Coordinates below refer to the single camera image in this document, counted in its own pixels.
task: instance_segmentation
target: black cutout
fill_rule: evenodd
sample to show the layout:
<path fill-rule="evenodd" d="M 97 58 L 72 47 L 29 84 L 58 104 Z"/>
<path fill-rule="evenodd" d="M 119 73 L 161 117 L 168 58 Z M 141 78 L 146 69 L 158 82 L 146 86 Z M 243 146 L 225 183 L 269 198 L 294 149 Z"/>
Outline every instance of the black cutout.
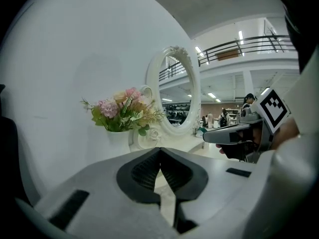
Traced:
<path fill-rule="evenodd" d="M 195 200 L 208 182 L 208 174 L 201 166 L 165 148 L 154 148 L 148 153 L 124 164 L 116 179 L 120 189 L 138 203 L 160 205 L 160 196 L 154 193 L 159 170 L 176 196 L 174 228 L 184 233 L 197 226 L 187 220 L 180 203 Z"/>
<path fill-rule="evenodd" d="M 236 169 L 236 168 L 228 168 L 226 170 L 226 172 L 233 173 L 233 174 L 236 174 L 236 175 L 239 175 L 239 176 L 243 176 L 243 177 L 247 177 L 247 178 L 251 174 L 251 172 L 249 172 L 249 171 L 244 171 L 244 170 L 240 170 L 240 169 Z"/>
<path fill-rule="evenodd" d="M 156 176 L 160 170 L 160 148 L 124 164 L 116 175 L 120 189 L 133 201 L 160 205 L 160 196 L 154 193 Z"/>
<path fill-rule="evenodd" d="M 59 229 L 65 230 L 88 196 L 88 192 L 76 190 L 49 221 Z"/>
<path fill-rule="evenodd" d="M 176 200 L 195 200 L 207 185 L 206 170 L 166 148 L 161 148 L 161 151 L 160 169 Z"/>

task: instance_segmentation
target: person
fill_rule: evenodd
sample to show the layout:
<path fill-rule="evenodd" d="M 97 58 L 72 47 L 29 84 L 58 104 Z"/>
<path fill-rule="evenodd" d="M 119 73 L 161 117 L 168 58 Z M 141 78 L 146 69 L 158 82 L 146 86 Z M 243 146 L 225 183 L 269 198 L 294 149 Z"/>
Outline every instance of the person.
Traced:
<path fill-rule="evenodd" d="M 218 124 L 220 127 L 225 127 L 230 125 L 230 115 L 226 112 L 226 109 L 223 108 L 221 115 L 218 118 Z"/>
<path fill-rule="evenodd" d="M 253 104 L 254 100 L 255 100 L 255 97 L 253 94 L 251 94 L 251 93 L 247 94 L 247 96 L 245 96 L 245 98 L 244 98 L 244 103 L 243 103 L 241 110 L 243 110 L 244 108 L 249 108 L 250 105 Z"/>
<path fill-rule="evenodd" d="M 203 121 L 203 127 L 207 127 L 208 123 L 206 122 L 205 116 L 203 116 L 201 120 Z"/>
<path fill-rule="evenodd" d="M 208 120 L 208 128 L 213 128 L 213 124 L 212 124 L 212 122 L 214 121 L 213 114 L 209 113 L 207 115 L 207 120 Z"/>
<path fill-rule="evenodd" d="M 186 113 L 183 113 L 183 114 L 182 114 L 182 117 L 181 117 L 181 122 L 180 122 L 180 124 L 183 124 L 184 121 L 186 120 L 186 118 L 187 118 L 187 114 L 186 114 Z"/>

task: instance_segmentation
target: pink flower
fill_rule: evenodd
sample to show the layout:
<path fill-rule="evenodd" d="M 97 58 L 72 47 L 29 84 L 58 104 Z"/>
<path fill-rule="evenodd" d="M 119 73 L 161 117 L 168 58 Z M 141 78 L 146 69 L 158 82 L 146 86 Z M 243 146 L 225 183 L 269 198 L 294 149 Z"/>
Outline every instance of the pink flower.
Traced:
<path fill-rule="evenodd" d="M 125 90 L 125 93 L 128 97 L 131 97 L 132 100 L 139 98 L 141 95 L 141 93 L 138 90 L 136 90 L 136 88 Z"/>
<path fill-rule="evenodd" d="M 98 107 L 101 108 L 101 106 L 104 104 L 105 104 L 105 100 L 100 100 L 97 105 L 98 105 Z"/>
<path fill-rule="evenodd" d="M 101 113 L 108 118 L 114 118 L 118 113 L 118 105 L 114 100 L 104 101 L 100 106 Z"/>

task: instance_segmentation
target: white column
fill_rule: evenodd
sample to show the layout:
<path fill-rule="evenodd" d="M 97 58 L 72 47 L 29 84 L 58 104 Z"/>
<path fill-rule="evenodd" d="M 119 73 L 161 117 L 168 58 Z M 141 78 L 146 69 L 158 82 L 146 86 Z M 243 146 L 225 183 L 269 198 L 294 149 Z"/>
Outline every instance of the white column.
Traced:
<path fill-rule="evenodd" d="M 253 80 L 251 79 L 251 73 L 250 71 L 243 71 L 244 76 L 244 84 L 245 84 L 245 95 L 248 93 L 255 94 L 254 93 L 254 85 Z"/>

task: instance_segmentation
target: black metal railing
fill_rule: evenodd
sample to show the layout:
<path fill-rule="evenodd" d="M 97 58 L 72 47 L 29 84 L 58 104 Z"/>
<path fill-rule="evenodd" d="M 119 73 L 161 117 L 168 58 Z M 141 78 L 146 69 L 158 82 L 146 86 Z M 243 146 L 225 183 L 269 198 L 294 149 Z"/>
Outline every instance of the black metal railing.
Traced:
<path fill-rule="evenodd" d="M 249 55 L 251 53 L 280 53 L 296 51 L 288 35 L 265 35 L 226 42 L 197 54 L 198 65 Z M 168 66 L 159 73 L 159 81 L 186 73 L 180 62 Z"/>

